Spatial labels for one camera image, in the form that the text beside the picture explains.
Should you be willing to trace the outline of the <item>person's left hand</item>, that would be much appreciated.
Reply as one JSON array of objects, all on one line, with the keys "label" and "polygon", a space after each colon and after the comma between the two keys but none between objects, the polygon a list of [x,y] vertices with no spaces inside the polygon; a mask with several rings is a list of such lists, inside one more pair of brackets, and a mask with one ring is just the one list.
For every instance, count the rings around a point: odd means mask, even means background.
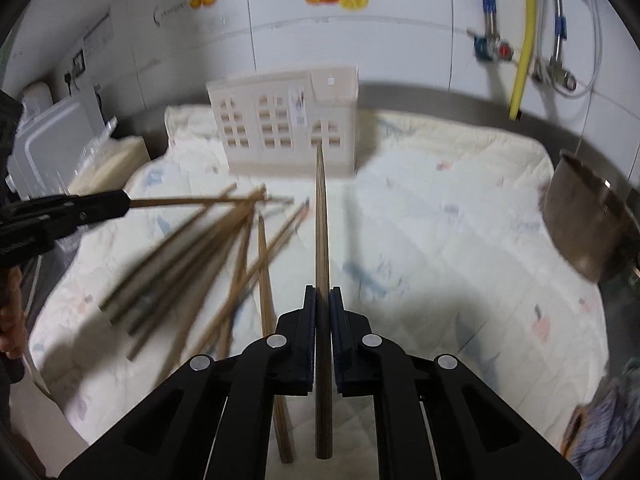
[{"label": "person's left hand", "polygon": [[18,266],[1,279],[1,352],[10,360],[21,359],[27,344],[25,315],[22,309],[23,275]]}]

